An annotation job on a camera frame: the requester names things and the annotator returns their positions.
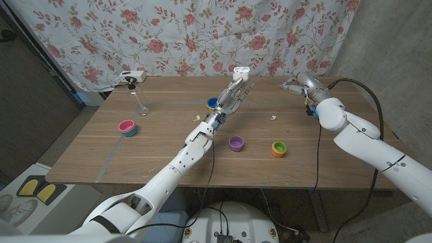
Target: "wooden table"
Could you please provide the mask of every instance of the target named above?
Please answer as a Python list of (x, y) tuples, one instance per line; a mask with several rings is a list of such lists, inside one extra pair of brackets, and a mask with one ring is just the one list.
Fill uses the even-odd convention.
[[(319, 78), (328, 85), (335, 78)], [(219, 127), (215, 137), (215, 170), (212, 187), (311, 188), (317, 172), (319, 123), (305, 113), (304, 98), (279, 89), (286, 77), (252, 77), (255, 87), (239, 110)], [(139, 84), (151, 112), (136, 117), (138, 133), (124, 138), (118, 124), (134, 114), (127, 88), (116, 88), (86, 124), (47, 175), (61, 184), (93, 184), (102, 166), (109, 166), (102, 184), (145, 184), (166, 166), (184, 145), (184, 139), (198, 125), (196, 115), (205, 117), (205, 105), (226, 88), (230, 77), (153, 77)], [(331, 93), (347, 111), (378, 126), (377, 114), (350, 83), (339, 83)], [(270, 120), (272, 115), (277, 119)], [(228, 139), (243, 137), (244, 148), (230, 151)], [(369, 166), (337, 147), (333, 132), (322, 131), (319, 151), (318, 188), (365, 189), (371, 185)], [(271, 154), (275, 141), (284, 142), (285, 157)], [(406, 147), (385, 126), (385, 141), (407, 152)], [(212, 167), (212, 150), (196, 164), (180, 186), (205, 186)], [(394, 188), (382, 175), (377, 188)]]

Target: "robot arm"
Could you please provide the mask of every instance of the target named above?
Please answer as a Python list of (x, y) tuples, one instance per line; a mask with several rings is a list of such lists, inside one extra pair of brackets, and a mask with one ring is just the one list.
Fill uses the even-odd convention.
[(227, 117), (237, 111), (240, 103), (254, 87), (254, 84), (248, 85), (249, 70), (249, 67), (234, 68), (233, 80), (217, 99), (216, 113)]
[(140, 242), (148, 228), (134, 230), (153, 222), (183, 176), (211, 148), (216, 130), (224, 123), (225, 117), (236, 112), (253, 88), (253, 84), (248, 86), (248, 67), (239, 68), (242, 71), (240, 77), (233, 75), (235, 80), (222, 92), (215, 112), (187, 136), (186, 146), (168, 165), (141, 189), (112, 196), (102, 202), (86, 218), (83, 226), (71, 234), (130, 234)]
[(344, 111), (344, 105), (318, 80), (306, 74), (298, 74), (297, 80), (304, 85), (308, 97), (318, 103), (317, 114), (323, 128), (338, 133), (334, 142), (378, 169), (432, 217), (432, 171), (380, 140), (378, 128)]

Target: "small bowl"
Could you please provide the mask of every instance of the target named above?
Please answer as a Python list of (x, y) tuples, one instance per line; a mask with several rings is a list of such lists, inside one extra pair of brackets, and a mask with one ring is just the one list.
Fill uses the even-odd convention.
[(210, 113), (215, 112), (217, 99), (218, 99), (217, 97), (213, 97), (207, 101), (207, 108), (209, 108)]
[(119, 124), (119, 132), (121, 132), (124, 136), (133, 136), (138, 131), (138, 128), (135, 125), (135, 121), (126, 120), (122, 121)]
[(274, 142), (271, 145), (271, 153), (275, 157), (282, 157), (286, 153), (286, 145), (283, 142)]
[(232, 136), (228, 143), (233, 152), (240, 152), (243, 149), (244, 140), (241, 136)]

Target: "purple cup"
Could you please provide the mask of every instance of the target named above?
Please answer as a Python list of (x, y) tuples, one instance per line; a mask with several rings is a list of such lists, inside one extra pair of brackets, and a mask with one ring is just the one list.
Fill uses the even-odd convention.
[(234, 152), (240, 152), (243, 149), (244, 140), (241, 136), (232, 136), (229, 139), (229, 147)]

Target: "floral curtain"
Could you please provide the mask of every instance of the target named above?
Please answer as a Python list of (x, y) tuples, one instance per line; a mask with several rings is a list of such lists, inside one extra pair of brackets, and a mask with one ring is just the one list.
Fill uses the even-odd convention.
[(148, 75), (325, 75), (360, 0), (15, 0), (82, 89), (112, 90), (123, 70)]

